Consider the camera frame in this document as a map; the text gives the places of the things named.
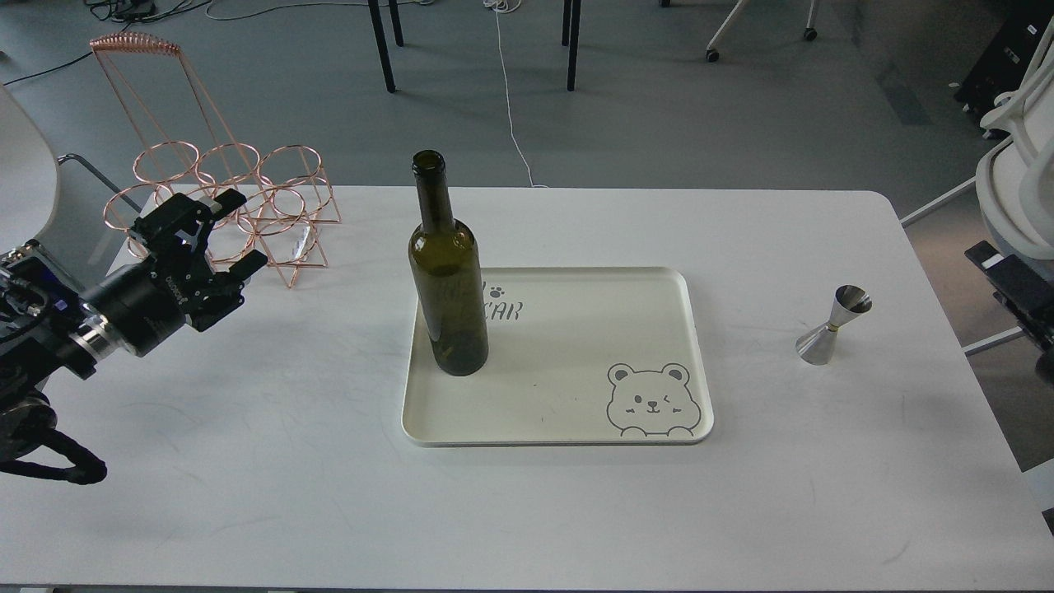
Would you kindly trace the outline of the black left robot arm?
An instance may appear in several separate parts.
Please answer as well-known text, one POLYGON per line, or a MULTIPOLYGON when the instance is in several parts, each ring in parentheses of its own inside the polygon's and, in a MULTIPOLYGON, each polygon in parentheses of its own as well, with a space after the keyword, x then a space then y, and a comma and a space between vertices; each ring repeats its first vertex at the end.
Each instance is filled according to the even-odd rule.
POLYGON ((83 292, 41 258, 12 251, 2 262, 2 470, 93 485, 105 462, 57 428, 41 384, 65 368, 80 379, 116 349, 147 356, 182 327, 202 333, 242 305, 242 289, 267 255, 250 250, 223 271, 208 259, 216 222, 245 206, 227 189, 210 200, 175 193, 136 218, 129 235, 147 258, 83 292))

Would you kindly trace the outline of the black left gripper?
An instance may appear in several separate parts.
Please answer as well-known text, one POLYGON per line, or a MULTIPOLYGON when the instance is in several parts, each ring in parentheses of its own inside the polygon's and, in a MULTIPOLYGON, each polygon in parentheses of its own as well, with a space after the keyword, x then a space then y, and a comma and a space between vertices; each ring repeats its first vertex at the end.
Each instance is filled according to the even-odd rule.
POLYGON ((245 285, 268 263, 258 250, 223 273, 215 273, 206 260, 216 222, 245 203, 247 198, 234 189, 207 200, 184 193, 170 196, 128 229, 151 259, 121 266, 89 288, 82 308, 104 320, 114 341, 136 357, 147 356, 182 327, 199 333, 214 327, 243 304, 245 285))

